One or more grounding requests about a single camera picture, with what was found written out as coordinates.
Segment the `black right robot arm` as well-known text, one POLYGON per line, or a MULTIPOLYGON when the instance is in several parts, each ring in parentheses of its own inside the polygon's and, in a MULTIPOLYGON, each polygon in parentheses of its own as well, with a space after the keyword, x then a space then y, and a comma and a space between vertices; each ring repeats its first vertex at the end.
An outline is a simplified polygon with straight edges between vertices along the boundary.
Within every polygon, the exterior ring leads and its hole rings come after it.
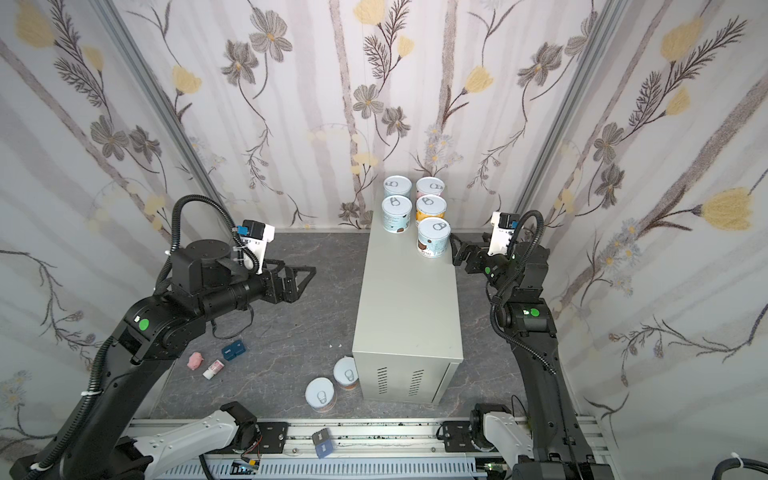
POLYGON ((537 210, 495 212, 493 230, 480 242, 451 235, 452 262, 485 278, 492 330, 511 349, 528 402, 525 426, 511 411, 479 404, 470 438, 479 450, 496 450, 509 479, 611 479, 577 420, 560 361, 557 327, 542 297, 549 251, 541 246, 545 222, 537 210))

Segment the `yellow labelled can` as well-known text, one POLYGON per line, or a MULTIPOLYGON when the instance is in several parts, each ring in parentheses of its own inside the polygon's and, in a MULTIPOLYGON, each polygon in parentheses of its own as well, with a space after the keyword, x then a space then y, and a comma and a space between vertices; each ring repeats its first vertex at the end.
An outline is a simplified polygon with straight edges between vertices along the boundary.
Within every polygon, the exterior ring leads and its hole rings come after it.
POLYGON ((447 202, 439 195, 425 194, 416 200, 416 221, 420 223, 427 218, 443 218, 447 210, 447 202))

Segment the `teal can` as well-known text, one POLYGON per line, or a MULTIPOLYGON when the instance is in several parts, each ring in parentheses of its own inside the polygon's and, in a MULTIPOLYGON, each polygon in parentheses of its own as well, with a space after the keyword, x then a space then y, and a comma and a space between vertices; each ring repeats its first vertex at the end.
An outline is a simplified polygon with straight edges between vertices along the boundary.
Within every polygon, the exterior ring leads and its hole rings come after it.
POLYGON ((426 258, 442 256, 449 244, 451 227, 447 221, 439 217, 423 219, 418 224, 417 247, 426 258))
POLYGON ((411 200, 403 195, 391 195, 383 199, 382 225, 385 231, 393 234, 404 233, 410 226, 411 200))

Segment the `pink labelled can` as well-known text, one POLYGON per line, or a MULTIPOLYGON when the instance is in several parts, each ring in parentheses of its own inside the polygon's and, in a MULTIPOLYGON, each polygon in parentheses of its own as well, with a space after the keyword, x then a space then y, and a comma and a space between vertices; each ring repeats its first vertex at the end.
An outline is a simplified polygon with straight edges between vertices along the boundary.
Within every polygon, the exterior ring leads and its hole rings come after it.
POLYGON ((445 183, 437 177, 422 177, 416 182, 416 195, 421 198, 426 195, 441 196, 445 190, 445 183))

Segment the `pink can front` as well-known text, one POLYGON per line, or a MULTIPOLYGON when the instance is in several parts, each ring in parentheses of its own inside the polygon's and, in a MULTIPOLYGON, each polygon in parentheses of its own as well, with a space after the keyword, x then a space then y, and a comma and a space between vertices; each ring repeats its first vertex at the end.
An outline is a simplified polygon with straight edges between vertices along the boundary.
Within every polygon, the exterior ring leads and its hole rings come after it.
POLYGON ((305 400, 316 412, 332 410, 336 401, 333 382, 326 377, 314 378, 305 389, 305 400))

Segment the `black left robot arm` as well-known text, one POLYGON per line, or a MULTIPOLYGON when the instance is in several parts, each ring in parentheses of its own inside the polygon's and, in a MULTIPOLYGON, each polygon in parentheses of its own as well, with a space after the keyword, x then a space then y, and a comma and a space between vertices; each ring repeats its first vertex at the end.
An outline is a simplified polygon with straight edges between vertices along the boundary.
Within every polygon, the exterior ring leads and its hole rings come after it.
POLYGON ((158 379, 208 324, 255 301, 297 301, 316 268, 263 260, 246 244, 264 239, 265 224, 236 224, 216 201, 197 194, 176 201, 171 243, 151 296, 132 305, 99 347, 88 386, 51 442, 10 469, 14 479, 146 479, 155 460, 124 431, 158 379), (203 239, 181 244, 184 207, 211 206, 231 242, 203 239))

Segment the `light blue labelled can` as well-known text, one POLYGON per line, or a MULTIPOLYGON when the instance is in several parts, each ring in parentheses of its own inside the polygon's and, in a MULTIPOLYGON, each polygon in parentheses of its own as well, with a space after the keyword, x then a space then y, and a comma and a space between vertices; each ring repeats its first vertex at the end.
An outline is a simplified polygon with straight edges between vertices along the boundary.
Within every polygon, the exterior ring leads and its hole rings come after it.
POLYGON ((392 175, 383 182, 384 196, 403 196, 409 198, 412 190, 412 182, 402 175, 392 175))

